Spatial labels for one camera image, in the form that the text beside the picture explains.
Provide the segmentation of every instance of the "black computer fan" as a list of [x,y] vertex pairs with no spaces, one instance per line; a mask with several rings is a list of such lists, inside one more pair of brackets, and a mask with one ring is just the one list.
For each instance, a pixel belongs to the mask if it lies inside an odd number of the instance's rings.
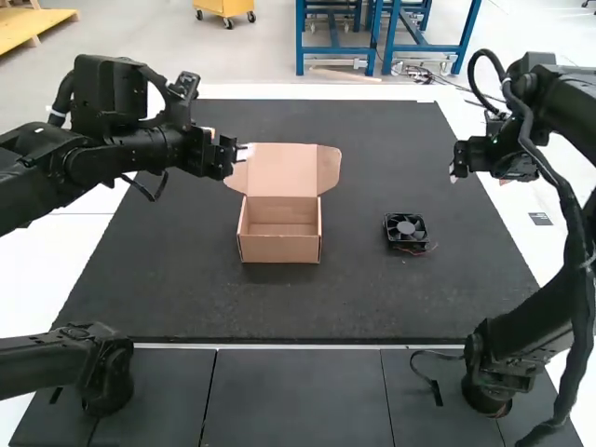
[[388,213],[383,227],[391,249],[419,252],[428,248],[427,226],[420,214]]

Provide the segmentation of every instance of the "blue metal rack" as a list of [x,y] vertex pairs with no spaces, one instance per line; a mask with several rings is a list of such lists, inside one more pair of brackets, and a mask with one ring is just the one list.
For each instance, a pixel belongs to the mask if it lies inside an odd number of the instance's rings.
[[[366,56],[367,65],[365,74],[367,76],[372,76],[376,59],[376,43],[378,42],[381,29],[381,9],[382,8],[380,7],[376,8],[371,14],[371,43],[368,47],[342,47],[337,33],[335,15],[354,16],[354,32],[357,33],[360,28],[362,0],[296,0],[296,74],[302,76],[305,73],[306,54],[329,54]],[[305,31],[306,16],[308,14],[321,14],[327,16],[332,40],[330,47],[305,47],[303,45],[302,33]]]
[[[462,64],[464,63],[464,57],[466,56],[467,45],[469,44],[469,39],[472,36],[474,23],[476,22],[476,17],[478,16],[478,11],[481,7],[481,0],[472,0],[469,12],[467,14],[466,25],[464,26],[464,31],[462,32],[462,36],[458,45],[433,45],[429,44],[426,41],[426,39],[422,35],[422,32],[427,27],[428,16],[430,15],[430,3],[431,0],[425,0],[425,2],[422,2],[422,4],[416,4],[415,7],[411,7],[411,4],[408,4],[408,6],[406,7],[402,7],[401,0],[391,0],[390,4],[383,5],[383,10],[391,12],[391,17],[389,19],[389,29],[387,31],[385,55],[383,60],[383,70],[381,72],[383,75],[391,74],[391,61],[393,59],[393,53],[396,51],[420,51],[455,54],[457,56],[457,60],[452,66],[451,73],[453,75],[459,75],[459,72],[462,68]],[[408,17],[407,14],[410,12],[421,12],[425,15],[420,25],[417,25],[413,22],[412,19]],[[400,19],[401,22],[404,24],[406,30],[414,40],[415,44],[396,45],[394,43],[395,32],[398,26],[398,19]]]
[[[390,13],[389,28],[387,30],[385,55],[383,59],[383,75],[391,74],[391,62],[393,53],[400,52],[433,52],[453,54],[457,57],[452,66],[452,74],[458,75],[464,63],[469,39],[472,36],[474,23],[481,7],[481,0],[471,0],[467,14],[466,25],[458,45],[435,45],[429,44],[423,36],[427,29],[428,19],[432,0],[421,0],[416,3],[403,3],[401,0],[368,0],[365,29],[371,33],[371,41],[368,47],[342,47],[335,15],[346,15],[354,17],[354,32],[359,31],[362,14],[362,0],[296,0],[296,74],[305,73],[305,55],[363,55],[367,57],[366,75],[372,76],[374,63],[377,55],[377,43],[381,30],[381,16],[383,12]],[[409,14],[422,15],[419,23],[408,17]],[[306,16],[309,14],[326,15],[329,22],[329,31],[332,44],[330,47],[305,47],[303,45],[302,33],[305,31]],[[405,29],[412,37],[414,44],[395,44],[395,32],[400,20]]]

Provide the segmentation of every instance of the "cardboard box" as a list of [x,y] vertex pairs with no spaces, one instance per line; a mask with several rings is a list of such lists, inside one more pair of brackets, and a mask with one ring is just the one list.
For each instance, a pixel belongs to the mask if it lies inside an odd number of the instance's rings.
[[342,153],[317,144],[254,143],[225,184],[244,193],[237,229],[243,263],[320,261],[320,197],[339,180]]

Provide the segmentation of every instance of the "box lid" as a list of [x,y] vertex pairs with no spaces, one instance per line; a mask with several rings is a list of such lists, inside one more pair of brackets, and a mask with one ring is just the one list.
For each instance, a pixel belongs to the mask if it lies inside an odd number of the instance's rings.
[[342,153],[319,144],[256,142],[223,182],[247,196],[315,197],[339,181]]

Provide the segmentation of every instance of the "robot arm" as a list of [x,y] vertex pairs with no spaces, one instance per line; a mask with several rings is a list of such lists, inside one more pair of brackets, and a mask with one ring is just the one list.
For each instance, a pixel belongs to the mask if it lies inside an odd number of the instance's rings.
[[109,415],[132,397],[132,352],[127,337],[100,323],[0,339],[0,400],[74,385],[87,414]]
[[[0,236],[64,207],[103,183],[122,178],[157,200],[167,168],[222,180],[241,156],[235,139],[212,142],[196,125],[191,105],[199,77],[176,83],[127,59],[78,56],[64,77],[48,123],[29,123],[0,135]],[[148,83],[166,107],[146,117]],[[71,113],[72,129],[61,129]],[[152,194],[125,174],[162,175]],[[0,340],[0,400],[37,389],[74,385],[83,409],[105,416],[132,396],[132,342],[100,323],[71,323],[52,332]]]
[[480,56],[493,62],[512,114],[486,114],[486,136],[457,142],[452,175],[488,171],[498,179],[523,182],[542,175],[557,189],[567,222],[561,271],[516,309],[483,321],[466,342],[463,393],[474,409],[490,417],[506,415],[512,397],[529,392],[549,360],[571,347],[552,418],[516,444],[529,446],[561,427],[575,403],[593,348],[595,297],[596,193],[582,210],[569,183],[536,147],[546,145],[549,134],[557,131],[596,166],[596,72],[559,67],[554,55],[544,53],[527,53],[505,72],[492,52],[481,50],[472,57],[468,76],[483,104],[486,100],[473,82]]
[[[222,136],[213,143],[210,129],[197,126],[191,116],[199,79],[183,72],[168,84],[135,61],[78,56],[61,83],[49,124],[29,123],[0,135],[0,236],[70,204],[99,183],[114,187],[116,178],[157,200],[167,168],[214,180],[231,174],[236,140]],[[143,120],[149,82],[166,108]],[[61,129],[68,112],[72,129]],[[163,176],[154,195],[123,175],[139,170]]]

